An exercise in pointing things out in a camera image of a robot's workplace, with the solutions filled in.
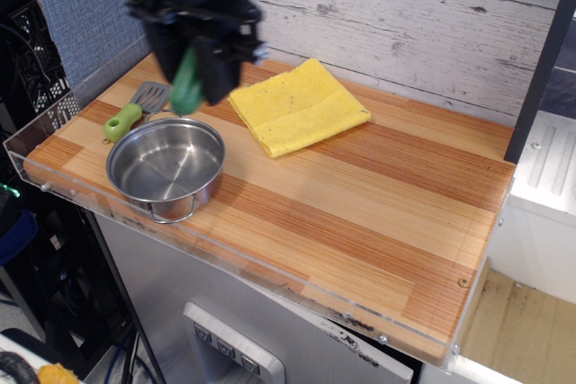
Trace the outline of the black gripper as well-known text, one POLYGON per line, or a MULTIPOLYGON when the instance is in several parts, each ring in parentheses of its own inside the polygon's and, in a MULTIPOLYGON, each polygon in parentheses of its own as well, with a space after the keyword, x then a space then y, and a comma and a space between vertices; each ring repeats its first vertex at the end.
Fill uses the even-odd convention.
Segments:
POLYGON ((150 47, 171 84, 193 42, 209 105, 239 86, 241 61, 259 63, 269 55, 257 35, 262 13, 250 0, 129 0, 127 6, 144 23, 150 47))

